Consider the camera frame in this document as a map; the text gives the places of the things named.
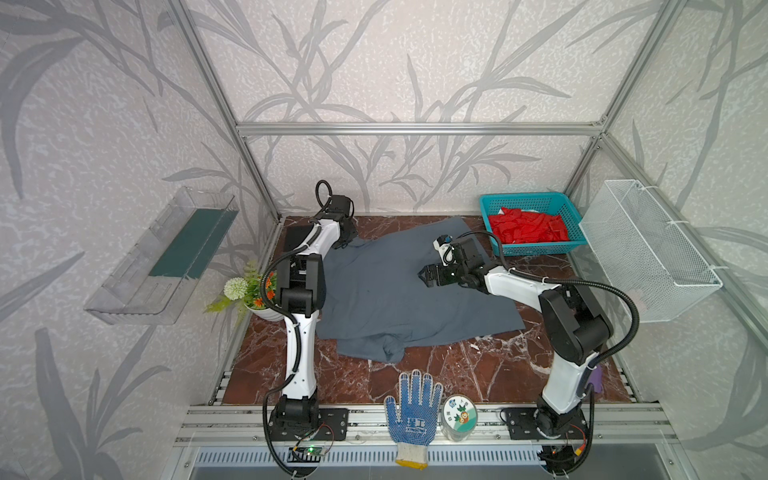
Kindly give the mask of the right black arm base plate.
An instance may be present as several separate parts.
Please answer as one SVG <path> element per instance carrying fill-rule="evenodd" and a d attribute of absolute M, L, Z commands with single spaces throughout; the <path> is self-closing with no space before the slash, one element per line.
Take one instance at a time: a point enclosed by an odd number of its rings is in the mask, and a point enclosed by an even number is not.
<path fill-rule="evenodd" d="M 580 406 L 565 414 L 549 407 L 507 407 L 500 412 L 511 440 L 566 440 L 584 438 L 588 422 Z"/>

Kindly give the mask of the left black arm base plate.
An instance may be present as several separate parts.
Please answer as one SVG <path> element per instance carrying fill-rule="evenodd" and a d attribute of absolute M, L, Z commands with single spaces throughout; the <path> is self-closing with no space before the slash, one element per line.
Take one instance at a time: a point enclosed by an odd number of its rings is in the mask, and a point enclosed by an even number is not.
<path fill-rule="evenodd" d="M 267 431 L 272 441 L 311 440 L 343 441 L 346 439 L 349 410 L 320 408 L 309 413 L 289 414 L 273 411 Z"/>

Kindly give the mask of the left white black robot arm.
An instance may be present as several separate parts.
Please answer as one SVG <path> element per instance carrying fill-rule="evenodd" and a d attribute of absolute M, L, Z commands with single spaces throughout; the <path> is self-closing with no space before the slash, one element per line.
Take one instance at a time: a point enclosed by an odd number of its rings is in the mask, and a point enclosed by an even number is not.
<path fill-rule="evenodd" d="M 282 315 L 287 333 L 287 368 L 272 424 L 317 429 L 320 413 L 314 373 L 315 330 L 326 299 L 324 259 L 346 247 L 356 236 L 354 202 L 333 192 L 330 183 L 315 185 L 319 211 L 299 244 L 273 260 L 265 275 L 276 275 L 277 286 L 267 306 Z"/>

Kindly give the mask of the grey t shirt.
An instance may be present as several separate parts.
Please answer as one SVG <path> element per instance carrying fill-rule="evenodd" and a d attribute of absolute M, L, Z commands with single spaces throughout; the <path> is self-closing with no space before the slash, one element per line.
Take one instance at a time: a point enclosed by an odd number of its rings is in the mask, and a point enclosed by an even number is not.
<path fill-rule="evenodd" d="M 316 335 L 344 356 L 398 363 L 408 347 L 449 345 L 524 329 L 514 301 L 456 284 L 427 287 L 419 271 L 438 260 L 434 240 L 465 235 L 458 217 L 356 239 L 324 259 L 326 301 Z"/>

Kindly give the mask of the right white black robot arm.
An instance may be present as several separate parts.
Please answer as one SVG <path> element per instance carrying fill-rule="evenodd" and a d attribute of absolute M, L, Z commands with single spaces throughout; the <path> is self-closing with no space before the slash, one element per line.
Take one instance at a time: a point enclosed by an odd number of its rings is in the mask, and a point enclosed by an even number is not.
<path fill-rule="evenodd" d="M 591 372 L 626 348 L 640 327 L 640 313 L 631 297 L 620 289 L 580 278 L 547 279 L 513 268 L 502 255 L 488 258 L 473 237 L 442 235 L 433 246 L 440 260 L 418 273 L 428 287 L 456 284 L 481 293 L 510 299 L 542 315 L 545 333 L 554 350 L 549 379 L 537 400 L 534 419 L 548 436 L 573 423 L 581 409 Z M 614 329 L 593 292 L 617 297 L 629 311 L 630 326 L 611 347 Z"/>

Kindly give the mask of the teal plastic basket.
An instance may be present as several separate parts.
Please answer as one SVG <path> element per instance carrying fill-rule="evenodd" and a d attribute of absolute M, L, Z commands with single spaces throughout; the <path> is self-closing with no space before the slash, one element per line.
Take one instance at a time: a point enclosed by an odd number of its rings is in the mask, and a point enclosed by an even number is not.
<path fill-rule="evenodd" d="M 582 217 L 562 193 L 483 195 L 479 199 L 495 253 L 511 256 L 558 255 L 587 244 Z"/>

